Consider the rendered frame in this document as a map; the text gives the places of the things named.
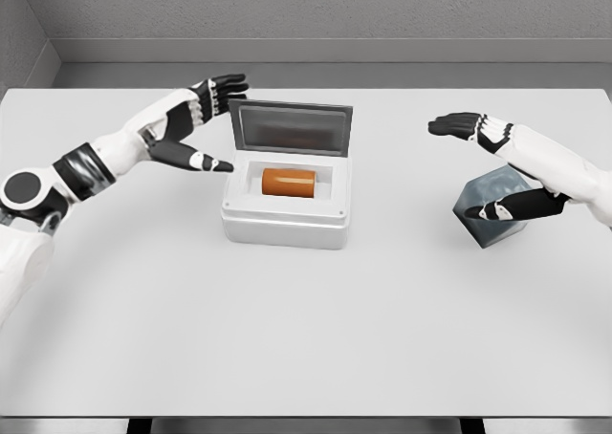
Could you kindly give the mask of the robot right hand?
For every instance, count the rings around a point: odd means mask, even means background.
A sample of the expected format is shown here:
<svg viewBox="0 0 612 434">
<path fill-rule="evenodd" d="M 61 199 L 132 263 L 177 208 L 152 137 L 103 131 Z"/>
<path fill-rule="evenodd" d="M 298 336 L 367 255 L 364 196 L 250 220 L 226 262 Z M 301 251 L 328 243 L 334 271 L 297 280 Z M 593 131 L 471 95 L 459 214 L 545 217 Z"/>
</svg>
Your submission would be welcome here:
<svg viewBox="0 0 612 434">
<path fill-rule="evenodd" d="M 467 218 L 533 220 L 559 215 L 570 200 L 565 192 L 574 154 L 526 125 L 486 114 L 451 113 L 431 121 L 428 132 L 434 136 L 473 141 L 515 170 L 542 183 L 539 189 L 517 192 L 483 206 L 470 207 L 464 211 Z"/>
</svg>

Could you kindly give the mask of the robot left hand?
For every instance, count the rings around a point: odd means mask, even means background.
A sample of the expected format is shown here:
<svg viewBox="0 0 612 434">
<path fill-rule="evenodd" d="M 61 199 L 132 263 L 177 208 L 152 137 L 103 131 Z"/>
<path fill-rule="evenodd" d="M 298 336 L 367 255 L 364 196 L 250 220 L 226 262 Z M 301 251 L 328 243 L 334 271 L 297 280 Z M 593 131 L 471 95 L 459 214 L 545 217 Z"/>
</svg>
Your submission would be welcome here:
<svg viewBox="0 0 612 434">
<path fill-rule="evenodd" d="M 138 113 L 133 121 L 148 158 L 190 171 L 231 173 L 233 165 L 183 143 L 194 130 L 229 110 L 232 99 L 245 99 L 243 74 L 215 76 L 172 92 Z"/>
</svg>

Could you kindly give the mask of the dark grey translucent cube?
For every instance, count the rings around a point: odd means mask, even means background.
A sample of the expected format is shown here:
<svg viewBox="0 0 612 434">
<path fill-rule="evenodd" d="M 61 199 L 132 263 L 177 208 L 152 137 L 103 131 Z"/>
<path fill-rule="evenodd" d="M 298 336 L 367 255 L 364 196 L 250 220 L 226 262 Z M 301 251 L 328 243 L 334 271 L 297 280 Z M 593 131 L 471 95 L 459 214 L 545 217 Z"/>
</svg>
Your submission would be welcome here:
<svg viewBox="0 0 612 434">
<path fill-rule="evenodd" d="M 520 232 L 528 223 L 470 219 L 464 215 L 465 210 L 531 189 L 521 174 L 505 165 L 467 182 L 452 211 L 476 243 L 485 249 Z"/>
</svg>

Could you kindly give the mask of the white box with hinged lid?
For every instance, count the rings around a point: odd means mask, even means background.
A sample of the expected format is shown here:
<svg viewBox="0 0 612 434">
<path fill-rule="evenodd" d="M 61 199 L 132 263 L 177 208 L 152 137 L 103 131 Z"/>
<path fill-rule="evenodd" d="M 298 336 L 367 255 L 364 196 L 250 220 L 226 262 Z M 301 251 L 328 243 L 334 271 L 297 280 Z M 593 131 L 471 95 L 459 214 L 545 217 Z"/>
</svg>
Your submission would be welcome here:
<svg viewBox="0 0 612 434">
<path fill-rule="evenodd" d="M 221 217 L 232 242 L 340 250 L 351 203 L 353 109 L 253 99 L 229 101 L 236 153 Z M 267 193 L 269 171 L 295 180 L 312 173 L 310 193 Z"/>
</svg>

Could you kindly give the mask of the orange cylinder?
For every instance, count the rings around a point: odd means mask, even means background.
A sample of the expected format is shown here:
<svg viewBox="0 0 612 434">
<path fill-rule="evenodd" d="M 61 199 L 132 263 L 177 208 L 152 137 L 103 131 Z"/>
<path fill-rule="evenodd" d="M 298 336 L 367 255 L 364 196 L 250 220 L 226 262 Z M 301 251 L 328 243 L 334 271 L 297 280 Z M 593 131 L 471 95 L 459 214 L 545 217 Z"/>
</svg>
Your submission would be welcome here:
<svg viewBox="0 0 612 434">
<path fill-rule="evenodd" d="M 291 168 L 265 168 L 261 189 L 264 195 L 314 198 L 316 172 Z"/>
</svg>

